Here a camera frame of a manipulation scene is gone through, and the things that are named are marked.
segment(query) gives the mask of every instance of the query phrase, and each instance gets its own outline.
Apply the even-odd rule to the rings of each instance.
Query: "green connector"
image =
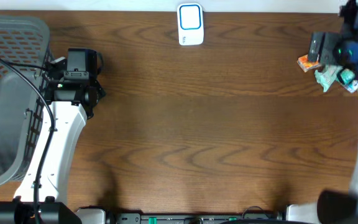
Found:
[[[149,218],[149,224],[157,224],[157,218]]]

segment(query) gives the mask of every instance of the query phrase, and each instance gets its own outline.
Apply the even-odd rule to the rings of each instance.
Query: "gray plastic basket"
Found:
[[[16,63],[43,66],[51,61],[49,28],[34,17],[0,16],[0,57]],[[47,85],[39,69],[16,67],[41,92]],[[23,179],[42,125],[43,105],[30,87],[0,64],[0,185]]]

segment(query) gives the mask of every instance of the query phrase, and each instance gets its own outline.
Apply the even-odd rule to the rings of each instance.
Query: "white device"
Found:
[[[178,6],[178,33],[180,45],[203,43],[203,8],[200,4],[186,3]]]

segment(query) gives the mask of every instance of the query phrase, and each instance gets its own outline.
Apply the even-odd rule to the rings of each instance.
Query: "black mount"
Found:
[[[341,8],[339,16],[344,18],[340,33],[314,32],[311,36],[308,58],[323,65],[341,65],[352,70],[358,80],[358,3],[349,0]],[[352,80],[344,82],[341,73],[338,80],[347,85]]]
[[[98,68],[98,56],[102,66]],[[106,92],[97,77],[103,69],[103,57],[91,49],[68,49],[67,59],[56,60],[50,65],[51,79],[45,92],[47,103],[70,101],[81,104],[88,119],[93,117],[93,107]]]
[[[325,190],[317,202],[317,214],[322,224],[358,223],[358,197]]]
[[[54,200],[41,202],[39,210],[44,223],[81,224],[80,218],[61,202],[54,202]],[[35,223],[32,202],[21,202],[19,197],[11,202],[0,202],[0,224],[8,223]]]

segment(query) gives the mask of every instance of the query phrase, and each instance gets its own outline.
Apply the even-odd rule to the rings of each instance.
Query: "wood grain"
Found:
[[[182,47],[171,12],[0,11],[37,16],[56,57],[103,53],[108,95],[77,144],[68,206],[145,213],[237,213],[346,190],[358,97],[328,93],[296,63],[334,14],[205,13],[205,38]],[[0,187],[10,200],[18,183]]]

